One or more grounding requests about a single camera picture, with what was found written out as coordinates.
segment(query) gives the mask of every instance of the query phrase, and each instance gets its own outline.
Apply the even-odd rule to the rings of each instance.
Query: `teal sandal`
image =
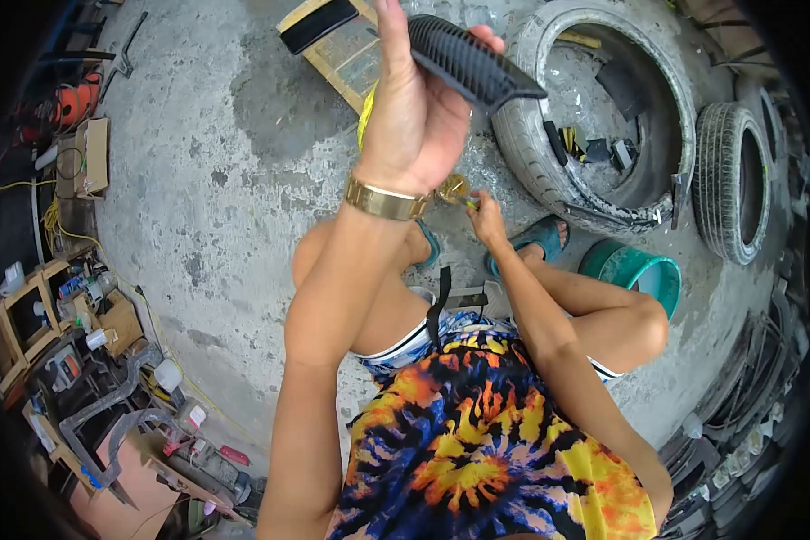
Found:
[[[423,232],[423,236],[426,237],[426,241],[429,243],[429,247],[431,248],[431,252],[429,253],[429,258],[423,261],[422,263],[417,263],[414,265],[415,268],[428,268],[435,264],[435,261],[438,260],[438,256],[441,254],[441,244],[438,243],[438,239],[435,238],[435,235],[432,234],[432,231],[429,230],[429,226],[423,220],[417,220],[417,224],[420,226],[421,231]]]
[[[543,248],[543,260],[554,261],[570,243],[570,224],[567,224],[567,237],[561,245],[561,233],[558,232],[558,222],[563,221],[556,215],[550,215],[529,226],[525,232],[513,238],[510,243],[514,250],[520,250],[529,243],[536,243]],[[491,275],[500,277],[495,257],[486,253],[486,271]]]

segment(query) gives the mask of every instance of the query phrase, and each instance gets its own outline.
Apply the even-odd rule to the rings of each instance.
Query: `knee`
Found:
[[[301,238],[297,243],[297,248],[294,249],[293,257],[291,258],[291,277],[294,281],[294,286],[299,287],[309,271],[318,260],[321,250],[324,249],[324,244],[327,242],[327,237],[330,235],[330,229],[333,222],[324,221],[319,223]]]
[[[638,306],[642,324],[643,345],[653,359],[666,348],[670,336],[670,322],[666,310],[653,297],[646,297]]]

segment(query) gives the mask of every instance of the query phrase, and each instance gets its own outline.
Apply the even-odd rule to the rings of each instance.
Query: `watch strap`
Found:
[[[428,195],[414,197],[367,186],[353,176],[349,176],[346,183],[345,201],[348,204],[386,220],[417,220],[426,211],[428,200]]]

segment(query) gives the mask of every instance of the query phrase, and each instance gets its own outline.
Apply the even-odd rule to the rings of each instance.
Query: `teal bucket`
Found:
[[[582,259],[579,273],[608,284],[639,290],[655,297],[672,319],[680,300],[680,269],[671,258],[637,250],[617,240],[595,243]]]

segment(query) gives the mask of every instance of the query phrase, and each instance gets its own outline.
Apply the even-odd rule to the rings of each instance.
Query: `person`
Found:
[[[351,177],[427,194],[459,158],[471,109],[415,65],[397,0],[378,0],[377,12],[382,73]],[[504,50],[488,27],[470,31]],[[508,294],[506,320],[428,316],[434,299],[401,280],[438,256],[420,221],[343,203],[298,244],[259,538],[657,534],[670,476],[604,381],[662,351],[665,312],[547,262],[571,236],[562,220],[511,242],[497,202],[475,195],[468,216]],[[343,482],[336,376],[348,351],[379,391],[353,419]]]

